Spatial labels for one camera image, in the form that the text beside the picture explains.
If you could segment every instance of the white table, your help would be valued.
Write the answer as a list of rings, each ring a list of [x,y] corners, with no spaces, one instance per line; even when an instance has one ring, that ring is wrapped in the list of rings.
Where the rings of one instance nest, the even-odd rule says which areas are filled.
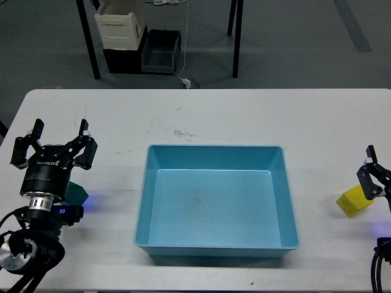
[[[81,222],[62,229],[64,260],[38,288],[370,291],[376,238],[391,236],[387,201],[352,219],[335,201],[358,184],[369,144],[391,168],[390,109],[390,90],[35,90],[0,147],[0,214],[28,204],[19,196],[24,170],[9,165],[15,137],[41,118],[41,143],[64,144],[86,118],[98,151],[71,180],[90,197]],[[282,259],[149,257],[133,237],[154,143],[282,146],[301,246]],[[10,219],[3,229],[17,227]],[[0,288],[18,279],[2,270]]]

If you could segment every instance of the yellow cube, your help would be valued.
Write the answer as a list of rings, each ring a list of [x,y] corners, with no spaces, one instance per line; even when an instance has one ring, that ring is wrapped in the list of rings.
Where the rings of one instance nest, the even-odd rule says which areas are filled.
[[[357,185],[356,187],[349,189],[337,200],[337,204],[349,218],[365,209],[367,206],[372,204],[372,202],[373,200],[367,200],[365,198],[361,185]]]

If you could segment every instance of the blue plastic bin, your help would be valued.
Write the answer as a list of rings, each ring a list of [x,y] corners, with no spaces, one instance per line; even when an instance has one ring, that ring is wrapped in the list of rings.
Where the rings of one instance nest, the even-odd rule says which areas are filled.
[[[283,149],[150,146],[134,242],[169,256],[281,257],[297,248]]]

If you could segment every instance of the white storage box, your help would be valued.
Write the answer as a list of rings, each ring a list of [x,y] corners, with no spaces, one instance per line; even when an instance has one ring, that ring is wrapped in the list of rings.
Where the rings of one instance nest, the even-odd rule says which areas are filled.
[[[139,48],[146,25],[142,0],[104,0],[95,21],[104,49]]]

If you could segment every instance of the black table leg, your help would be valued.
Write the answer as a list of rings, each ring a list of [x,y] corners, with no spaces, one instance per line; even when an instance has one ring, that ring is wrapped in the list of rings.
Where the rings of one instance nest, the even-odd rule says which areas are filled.
[[[87,19],[87,14],[86,14],[86,8],[84,7],[83,0],[76,0],[76,3],[78,5],[81,26],[83,28],[84,38],[86,40],[86,45],[87,45],[87,49],[88,49],[88,54],[90,56],[93,76],[95,79],[99,79],[100,73],[99,73],[98,61],[97,61],[97,57],[95,55],[95,50],[93,48],[90,27],[88,25],[88,19]]]
[[[232,70],[233,78],[238,78],[242,18],[243,18],[243,0],[238,0],[238,6],[236,9],[235,47],[233,50],[233,70]]]
[[[228,21],[227,35],[232,35],[233,19],[235,18],[237,0],[231,0],[230,19]]]
[[[8,132],[7,126],[4,125],[4,124],[0,121],[0,136],[5,137],[5,135],[7,134],[7,132]]]
[[[93,6],[95,7],[95,10],[98,10],[99,9],[99,0],[91,0],[92,1],[92,4]]]

